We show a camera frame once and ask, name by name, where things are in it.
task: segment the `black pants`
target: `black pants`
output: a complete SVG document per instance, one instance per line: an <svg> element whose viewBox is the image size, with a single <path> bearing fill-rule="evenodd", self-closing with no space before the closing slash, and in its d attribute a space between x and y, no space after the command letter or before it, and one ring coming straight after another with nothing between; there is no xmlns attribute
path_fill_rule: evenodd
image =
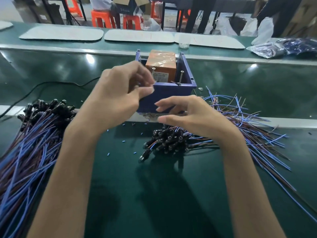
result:
<svg viewBox="0 0 317 238"><path fill-rule="evenodd" d="M266 17L280 13L277 22L274 25L274 32L272 37L280 37L291 19L293 18L299 4L302 0L269 0L259 15L256 17L258 26Z"/></svg>
<svg viewBox="0 0 317 238"><path fill-rule="evenodd" d="M201 18L201 22L198 27L197 33L200 33L200 34L204 33L208 20L209 20L210 13L212 12L214 8L215 3L216 3L216 0L193 0L191 14L188 18L185 32L191 33L193 31L198 13L200 10L202 10L204 11L204 13Z"/></svg>

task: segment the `metal screw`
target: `metal screw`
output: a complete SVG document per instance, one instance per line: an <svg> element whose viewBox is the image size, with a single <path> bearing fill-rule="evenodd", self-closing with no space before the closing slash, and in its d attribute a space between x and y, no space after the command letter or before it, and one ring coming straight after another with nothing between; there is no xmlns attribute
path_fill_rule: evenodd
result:
<svg viewBox="0 0 317 238"><path fill-rule="evenodd" d="M181 82L182 82L182 78L183 78L183 74L184 74L184 71L180 71L180 79L179 79L179 85L181 85Z"/></svg>

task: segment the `assembly line table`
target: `assembly line table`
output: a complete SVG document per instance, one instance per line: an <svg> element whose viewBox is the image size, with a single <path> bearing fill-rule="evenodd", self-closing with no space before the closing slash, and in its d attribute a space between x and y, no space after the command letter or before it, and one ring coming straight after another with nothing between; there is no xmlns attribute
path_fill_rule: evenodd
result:
<svg viewBox="0 0 317 238"><path fill-rule="evenodd" d="M151 49L180 52L176 44L19 40L17 36L30 26L15 23L12 29L0 32L0 113L38 83L85 83L106 68L132 61L137 49L143 56ZM240 37L245 45L251 40ZM291 159L285 163L292 172L277 166L278 171L317 207L316 61L267 61L247 50L206 47L190 47L185 54L197 86L203 88L197 95L208 95L205 86L213 93L237 93L246 98L248 112L262 111L261 116L269 117L273 125L284 127L277 132L287 133L289 138L282 140L286 148L280 152ZM46 85L17 105L57 98L80 108L92 88L93 83L85 88ZM19 125L15 117L0 120L0 153ZM132 126L126 122L102 135L95 153L85 237L233 237L219 150L151 155L144 164L138 163L143 143L159 127L158 123ZM257 169L286 236L317 237L317 224L271 177Z"/></svg>

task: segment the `hand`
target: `hand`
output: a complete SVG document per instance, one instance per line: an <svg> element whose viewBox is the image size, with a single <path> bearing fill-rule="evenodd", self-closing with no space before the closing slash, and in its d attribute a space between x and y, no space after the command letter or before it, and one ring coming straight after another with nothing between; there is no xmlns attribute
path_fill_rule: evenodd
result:
<svg viewBox="0 0 317 238"><path fill-rule="evenodd" d="M172 106L169 115L160 116L159 123L180 126L189 132L215 140L221 145L230 136L243 138L239 129L220 112L210 107L205 100L196 95L172 96L155 103L157 112ZM177 116L180 111L187 111L186 116Z"/></svg>
<svg viewBox="0 0 317 238"><path fill-rule="evenodd" d="M106 69L71 124L100 135L129 119L139 100L154 92L154 83L150 71L137 61Z"/></svg>

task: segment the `clear plastic cup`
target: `clear plastic cup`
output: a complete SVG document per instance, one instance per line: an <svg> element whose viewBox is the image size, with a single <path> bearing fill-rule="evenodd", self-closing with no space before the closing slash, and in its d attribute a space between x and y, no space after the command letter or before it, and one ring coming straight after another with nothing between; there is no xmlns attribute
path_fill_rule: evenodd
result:
<svg viewBox="0 0 317 238"><path fill-rule="evenodd" d="M179 34L179 41L178 41L179 48L187 49L189 48L190 43L191 43L191 36L189 34L187 33Z"/></svg>

